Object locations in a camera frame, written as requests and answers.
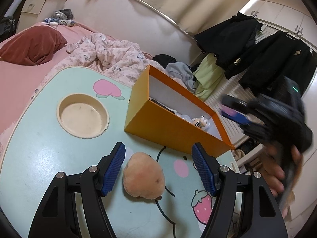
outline table top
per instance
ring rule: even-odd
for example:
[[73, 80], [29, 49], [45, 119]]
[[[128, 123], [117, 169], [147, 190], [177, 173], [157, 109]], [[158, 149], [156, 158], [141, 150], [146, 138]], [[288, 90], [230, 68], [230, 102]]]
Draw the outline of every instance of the table top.
[[[124, 100], [112, 96], [97, 98], [110, 115], [107, 131], [93, 139], [74, 137], [59, 125], [56, 107], [63, 97], [71, 93], [96, 97], [93, 85], [100, 79], [115, 84], [121, 90]], [[173, 238], [173, 225], [168, 218], [176, 223], [174, 238], [201, 236], [205, 225], [194, 214], [192, 202], [194, 197], [203, 194], [204, 187], [191, 155], [163, 149], [159, 144], [125, 133], [123, 128], [130, 94], [130, 88], [91, 69], [70, 67], [60, 71], [34, 98], [12, 135], [0, 172], [0, 206], [23, 238], [28, 237], [37, 207], [54, 175], [59, 171], [67, 175], [83, 172], [108, 155], [118, 141], [126, 146], [126, 159], [113, 191], [103, 198], [116, 235], [126, 238]], [[142, 151], [156, 159], [162, 149], [159, 164], [163, 168], [166, 187], [175, 196], [165, 191], [162, 200], [158, 202], [159, 206], [155, 201], [129, 196], [123, 188], [122, 170], [131, 155]], [[230, 151], [217, 160], [221, 165], [238, 170]], [[180, 174], [176, 165], [186, 175]], [[80, 194], [76, 194], [76, 206], [82, 236], [89, 237]], [[238, 194], [235, 208], [237, 214], [240, 207], [241, 194]]]

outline orange box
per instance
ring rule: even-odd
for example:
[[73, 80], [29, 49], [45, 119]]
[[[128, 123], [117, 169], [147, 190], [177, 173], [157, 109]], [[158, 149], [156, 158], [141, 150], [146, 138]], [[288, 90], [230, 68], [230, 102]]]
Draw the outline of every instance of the orange box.
[[[165, 108], [170, 107], [190, 118], [212, 118], [215, 137], [183, 120]], [[191, 154], [194, 143], [200, 142], [209, 155], [218, 157], [233, 149], [218, 115], [176, 81], [148, 66], [134, 84], [126, 115], [126, 132], [181, 152]]]

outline gold embroidered logo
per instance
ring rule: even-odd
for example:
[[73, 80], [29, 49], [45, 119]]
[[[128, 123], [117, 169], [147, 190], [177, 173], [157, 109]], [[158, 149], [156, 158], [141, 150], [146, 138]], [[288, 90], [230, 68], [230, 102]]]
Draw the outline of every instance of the gold embroidered logo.
[[237, 59], [233, 64], [234, 64], [234, 65], [237, 65], [237, 64], [239, 64], [240, 62], [241, 62], [241, 58]]

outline black jacket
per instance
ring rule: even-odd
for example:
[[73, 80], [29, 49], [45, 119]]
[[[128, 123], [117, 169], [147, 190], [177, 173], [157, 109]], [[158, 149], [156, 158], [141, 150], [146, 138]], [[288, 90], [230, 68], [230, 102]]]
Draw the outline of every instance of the black jacket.
[[255, 18], [238, 12], [237, 16], [195, 35], [195, 39], [202, 51], [214, 53], [218, 58], [216, 64], [226, 70], [246, 48], [255, 45], [261, 26]]
[[282, 76], [295, 81], [303, 94], [316, 69], [309, 63], [311, 57], [302, 40], [278, 31], [250, 47], [227, 68], [225, 76], [230, 79], [249, 67], [239, 83], [254, 95], [267, 94], [267, 89]]

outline peach-colored plush toy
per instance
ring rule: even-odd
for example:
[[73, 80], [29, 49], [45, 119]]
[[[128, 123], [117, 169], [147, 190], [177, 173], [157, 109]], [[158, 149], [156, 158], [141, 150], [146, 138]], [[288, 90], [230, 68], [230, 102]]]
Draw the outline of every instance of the peach-colored plush toy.
[[165, 189], [163, 170], [148, 154], [137, 152], [123, 170], [123, 186], [133, 197], [160, 199]]

